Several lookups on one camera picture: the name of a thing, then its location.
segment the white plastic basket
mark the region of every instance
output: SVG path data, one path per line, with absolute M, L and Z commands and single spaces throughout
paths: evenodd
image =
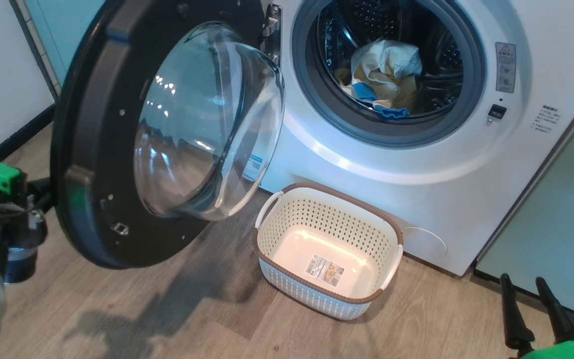
M 256 228 L 265 278 L 340 320 L 357 318 L 369 308 L 403 255 L 403 236 L 391 218 L 320 184 L 294 184 L 274 193 Z

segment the blue cloth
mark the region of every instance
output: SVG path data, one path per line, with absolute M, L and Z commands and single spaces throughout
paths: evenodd
M 353 84 L 353 89 L 361 101 L 374 102 L 378 100 L 375 91 L 364 82 Z M 380 112 L 380 114 L 386 118 L 403 118 L 409 114 L 407 109 L 389 109 L 381 105 L 374 105 L 373 109 Z

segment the brown basket rim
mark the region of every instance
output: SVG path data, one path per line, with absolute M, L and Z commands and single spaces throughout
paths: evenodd
M 318 191 L 321 191 L 323 193 L 327 193 L 329 195 L 332 195 L 333 197 L 336 197 L 336 198 L 339 198 L 339 199 L 344 200 L 346 202 L 349 202 L 349 203 L 351 203 L 355 206 L 358 206 L 358 207 L 360 207 L 360 208 L 362 208 L 362 209 L 364 209 L 364 210 L 366 210 L 372 214 L 375 214 L 376 216 L 378 216 L 379 218 L 384 220 L 386 223 L 391 225 L 391 227 L 394 229 L 394 232 L 396 232 L 398 244 L 399 245 L 403 244 L 403 234 L 402 234 L 402 231 L 400 230 L 400 227 L 398 227 L 397 223 L 394 222 L 394 220 L 392 218 L 387 216 L 387 214 L 385 214 L 384 211 L 381 211 L 380 209 L 377 209 L 376 207 L 371 206 L 370 204 L 362 202 L 361 200 L 358 200 L 358 199 L 353 198 L 349 195 L 346 195 L 346 194 L 341 193 L 339 191 L 333 190 L 331 188 L 328 188 L 328 187 L 323 186 L 322 184 L 318 184 L 318 183 L 301 182 L 301 183 L 291 184 L 290 186 L 287 186 L 283 189 L 283 193 L 287 193 L 290 190 L 294 190 L 296 188 L 311 188 L 313 190 L 318 190 Z M 376 300 L 376 298 L 378 298 L 383 293 L 382 289 L 378 289 L 372 295 L 367 296 L 365 298 L 349 298 L 346 296 L 338 295 L 332 291 L 329 291 L 328 289 L 317 286 L 316 284 L 312 284 L 310 282 L 307 282 L 307 280 L 304 280 L 303 278 L 299 277 L 298 275 L 295 275 L 291 271 L 283 268 L 280 264 L 269 259 L 269 257 L 267 257 L 263 252 L 261 252 L 260 247 L 258 247 L 258 231 L 259 231 L 258 228 L 256 228 L 255 232 L 254 232 L 254 248 L 256 250 L 258 257 L 260 259 L 262 259 L 263 261 L 265 261 L 266 263 L 269 263 L 274 268 L 280 270 L 283 274 L 289 276 L 290 278 L 296 280 L 298 283 L 303 284 L 304 286 L 306 286 L 308 288 L 312 288 L 312 289 L 319 291 L 325 295 L 328 295 L 334 299 L 341 300 L 342 302 L 349 303 L 349 304 L 371 303 L 374 300 Z

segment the metal hinge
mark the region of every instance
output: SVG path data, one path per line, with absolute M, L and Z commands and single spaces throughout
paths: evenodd
M 281 29 L 283 9 L 276 4 L 267 7 L 263 29 L 263 41 L 260 50 L 277 66 L 281 65 Z

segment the basket bottom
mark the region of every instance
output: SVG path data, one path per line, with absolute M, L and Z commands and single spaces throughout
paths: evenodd
M 372 295 L 378 279 L 378 266 L 368 254 L 301 225 L 285 232 L 271 259 L 307 282 L 348 298 Z

